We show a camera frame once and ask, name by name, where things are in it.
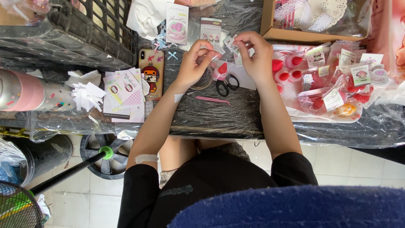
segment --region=shorts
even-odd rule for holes
[[[239,145],[237,142],[230,142],[221,146],[215,146],[209,148],[215,149],[215,150],[220,150],[224,152],[228,152],[232,155],[238,156],[242,158],[243,160],[250,161],[249,155],[247,155],[246,151],[243,149],[241,145]],[[164,171],[160,172],[160,183],[159,183],[159,188],[163,188],[163,186],[167,183],[167,181],[172,177],[173,173],[176,171],[175,170],[170,170],[170,171]]]

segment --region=thermos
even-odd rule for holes
[[[0,110],[70,111],[72,88],[26,73],[0,69]]]

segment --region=phone case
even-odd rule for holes
[[[141,51],[145,51],[145,59],[141,59]],[[163,66],[164,52],[155,52],[152,49],[139,50],[139,68],[144,79],[149,83],[149,94],[145,96],[147,101],[158,101],[163,92]]]

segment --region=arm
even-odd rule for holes
[[[190,51],[184,53],[176,80],[169,86],[158,104],[153,108],[134,140],[128,156],[127,169],[136,165],[135,158],[138,155],[158,154],[169,135],[172,119],[179,103],[175,103],[175,94],[185,93],[190,86],[198,82],[213,56],[219,55],[212,50],[213,47],[209,41],[197,40],[190,48]],[[200,65],[196,63],[199,57],[203,58]],[[158,169],[157,162],[144,161],[142,164]]]
[[[297,133],[273,80],[271,61],[273,47],[256,32],[243,32],[235,37],[243,66],[254,81],[260,95],[262,125],[271,158],[288,152],[302,154]],[[249,57],[248,49],[255,53]]]

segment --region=fan pole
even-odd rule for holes
[[[104,158],[105,156],[107,156],[106,151],[100,151],[98,154],[92,156],[91,158],[31,188],[30,191],[34,196],[38,196],[41,193],[45,192],[46,190],[52,188],[53,186],[80,172],[81,170],[87,168],[89,165],[92,165],[94,162]]]

